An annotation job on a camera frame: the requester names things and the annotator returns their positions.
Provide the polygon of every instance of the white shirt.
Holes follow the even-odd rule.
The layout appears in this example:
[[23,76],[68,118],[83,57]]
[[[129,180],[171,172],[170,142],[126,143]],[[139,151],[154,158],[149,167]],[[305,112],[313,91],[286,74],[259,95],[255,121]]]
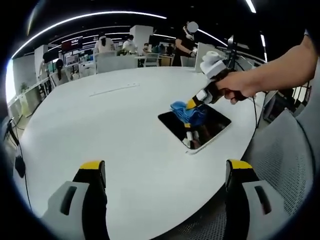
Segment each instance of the white shirt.
[[134,43],[134,41],[125,41],[124,43],[123,43],[123,46],[122,46],[122,49],[125,49],[125,50],[127,50],[127,51],[129,51],[129,52],[135,52],[136,51],[136,45],[135,45],[135,43]]
[[[105,46],[102,45],[102,42],[101,42],[102,38],[105,38]],[[114,41],[112,41],[111,38],[102,36],[100,37],[99,41],[95,43],[94,48],[97,49],[99,53],[105,53],[105,52],[114,50],[113,45],[114,45]]]

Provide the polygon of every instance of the desk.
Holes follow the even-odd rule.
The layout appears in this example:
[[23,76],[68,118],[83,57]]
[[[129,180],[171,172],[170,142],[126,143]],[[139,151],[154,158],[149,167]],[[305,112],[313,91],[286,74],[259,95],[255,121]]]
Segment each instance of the desk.
[[135,59],[141,60],[141,59],[146,59],[146,56],[135,56]]
[[[38,81],[36,84],[30,86],[26,91],[17,95],[12,104],[8,105],[10,115],[15,119],[15,121],[18,121],[17,119],[19,119],[22,114],[26,118],[32,115],[32,113],[36,110],[41,102],[41,96],[38,90],[38,86],[44,84],[47,81],[50,81],[48,77]],[[48,93],[46,91],[46,88],[43,87],[43,89],[44,94],[47,96]]]
[[[110,239],[149,240],[189,218],[224,184],[226,160],[241,159],[256,124],[252,101],[231,105],[221,98],[212,107],[231,125],[198,153],[186,154],[158,115],[206,84],[191,67],[144,67],[57,87],[20,139],[35,214],[44,214],[49,197],[81,164],[104,160]],[[258,118],[264,97],[256,98]],[[13,178],[27,199],[24,178],[15,170]]]

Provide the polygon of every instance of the black shirt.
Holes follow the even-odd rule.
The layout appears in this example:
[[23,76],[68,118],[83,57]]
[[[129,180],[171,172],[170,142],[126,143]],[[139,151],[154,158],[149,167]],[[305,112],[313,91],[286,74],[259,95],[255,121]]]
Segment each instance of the black shirt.
[[[184,46],[185,48],[189,49],[190,51],[193,50],[193,48],[195,46],[195,41],[187,38],[186,37],[186,32],[182,28],[177,33],[176,39],[180,39],[182,41],[181,45]],[[178,55],[178,56],[185,56],[185,57],[189,57],[190,56],[188,53],[186,53],[184,51],[181,51],[177,47],[175,49],[175,54]]]

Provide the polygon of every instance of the ceiling light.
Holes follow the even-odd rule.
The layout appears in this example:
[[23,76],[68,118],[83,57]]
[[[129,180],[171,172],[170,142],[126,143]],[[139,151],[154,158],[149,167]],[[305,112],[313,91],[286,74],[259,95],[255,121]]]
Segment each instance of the ceiling light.
[[58,39],[55,39],[53,40],[52,42],[50,42],[49,44],[52,44],[54,42],[57,42],[61,39],[65,39],[66,37],[70,37],[72,35],[76,35],[76,34],[81,34],[81,33],[85,33],[85,32],[89,32],[89,31],[93,31],[93,30],[99,30],[99,29],[112,29],[112,28],[130,28],[131,26],[128,26],[128,25],[125,25],[125,26],[102,26],[102,27],[95,27],[95,28],[89,28],[89,29],[86,29],[86,30],[82,30],[82,31],[77,31],[77,32],[74,32],[74,33],[71,33],[69,35],[66,35],[66,36],[63,36],[63,37],[60,37]]
[[85,36],[82,39],[87,39],[87,38],[92,38],[92,37],[97,37],[97,36],[99,36],[99,35]]
[[18,50],[12,55],[11,58],[14,58],[25,46],[27,46],[34,39],[36,39],[37,37],[39,37],[43,33],[49,31],[50,29],[53,29],[53,28],[55,28],[55,27],[57,27],[59,25],[65,24],[65,23],[73,21],[73,20],[86,18],[86,17],[90,17],[90,16],[96,16],[96,15],[106,15],[106,14],[136,14],[136,15],[145,15],[145,16],[155,17],[155,18],[160,18],[160,19],[167,19],[165,16],[160,16],[160,15],[155,15],[155,14],[150,14],[150,13],[145,13],[145,12],[138,12],[138,11],[101,11],[101,12],[93,12],[93,13],[89,13],[89,14],[75,16],[75,17],[68,18],[66,20],[60,21],[60,22],[58,22],[56,24],[53,24],[53,25],[45,28],[44,30],[38,32],[36,35],[34,35],[28,41],[26,41],[24,44],[22,44],[22,46],[18,48]]
[[255,6],[254,6],[254,4],[252,3],[252,1],[251,1],[251,0],[245,0],[245,1],[246,1],[246,4],[248,4],[251,12],[254,13],[254,14],[257,13],[257,12],[256,12],[256,9],[255,9]]
[[170,38],[170,39],[176,39],[174,36],[167,36],[167,35],[161,35],[161,34],[153,34],[153,36],[164,37],[164,38]]
[[82,43],[82,45],[84,45],[84,44],[93,44],[93,43],[96,43],[96,42],[98,42],[98,41],[89,41],[89,42]]
[[59,47],[61,47],[61,44],[58,45],[58,46],[54,46],[53,48],[50,48],[50,49],[48,50],[48,52],[51,51],[52,49],[56,49],[56,48],[59,48]]
[[113,34],[130,34],[130,32],[112,32],[112,33],[106,33],[104,35],[113,35]]
[[260,36],[261,36],[262,46],[266,47],[265,36],[263,36],[262,34]]
[[198,31],[199,31],[200,33],[203,33],[203,34],[205,34],[205,35],[209,36],[210,38],[213,38],[214,40],[217,40],[219,43],[221,43],[221,44],[225,45],[226,47],[228,46],[228,45],[227,45],[227,44],[225,44],[223,41],[219,40],[218,38],[216,38],[216,37],[214,37],[214,36],[210,35],[209,33],[205,32],[205,31],[202,31],[201,29],[198,29]]
[[80,39],[80,38],[82,38],[83,36],[77,36],[77,37],[74,37],[74,38],[71,38],[71,39],[68,39],[68,40],[64,40],[64,41],[62,41],[61,43],[65,43],[65,42],[68,42],[68,41],[71,41],[71,40],[73,40],[73,39]]

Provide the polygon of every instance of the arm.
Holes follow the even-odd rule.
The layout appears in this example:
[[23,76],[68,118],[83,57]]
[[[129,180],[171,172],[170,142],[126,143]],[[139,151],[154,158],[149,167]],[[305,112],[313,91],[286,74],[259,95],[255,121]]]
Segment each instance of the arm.
[[41,73],[42,73],[42,65],[43,65],[43,63],[41,62],[41,63],[40,63],[40,68],[39,68],[38,78],[41,76]]
[[[288,89],[305,84],[314,77],[318,55],[311,39],[305,35],[300,45],[283,56],[255,69],[235,72],[217,83],[219,89],[239,90],[246,97],[257,92]],[[229,92],[227,99],[234,98]]]
[[187,54],[190,54],[192,51],[191,50],[189,50],[188,48],[186,48],[186,47],[184,47],[184,46],[182,46],[182,40],[181,39],[176,39],[175,40],[175,45],[176,45],[176,47],[178,48],[178,49],[180,49],[181,51],[183,51],[183,52],[185,52],[185,53],[187,53]]

